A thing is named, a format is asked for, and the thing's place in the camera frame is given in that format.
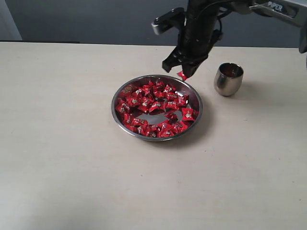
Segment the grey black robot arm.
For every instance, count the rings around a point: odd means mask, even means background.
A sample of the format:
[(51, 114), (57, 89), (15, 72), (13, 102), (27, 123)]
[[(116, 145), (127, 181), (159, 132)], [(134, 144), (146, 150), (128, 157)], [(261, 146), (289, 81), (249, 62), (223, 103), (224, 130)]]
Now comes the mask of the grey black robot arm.
[(186, 78), (194, 75), (215, 43), (221, 39), (222, 29), (215, 29), (225, 16), (237, 12), (254, 12), (291, 24), (300, 29), (299, 52), (307, 51), (307, 2), (305, 0), (190, 0), (187, 9), (170, 11), (156, 19), (166, 22), (169, 28), (179, 30), (177, 46), (162, 62), (162, 68), (170, 72), (181, 66)]

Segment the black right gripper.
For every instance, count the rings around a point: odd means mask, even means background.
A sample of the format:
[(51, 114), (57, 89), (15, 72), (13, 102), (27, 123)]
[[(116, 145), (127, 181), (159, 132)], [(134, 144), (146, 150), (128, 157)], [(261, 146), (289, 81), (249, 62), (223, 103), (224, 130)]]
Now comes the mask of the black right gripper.
[(183, 79), (195, 74), (212, 48), (212, 34), (222, 3), (222, 0), (188, 1), (182, 38), (176, 49), (163, 60), (163, 70), (169, 73), (173, 67), (182, 66)]

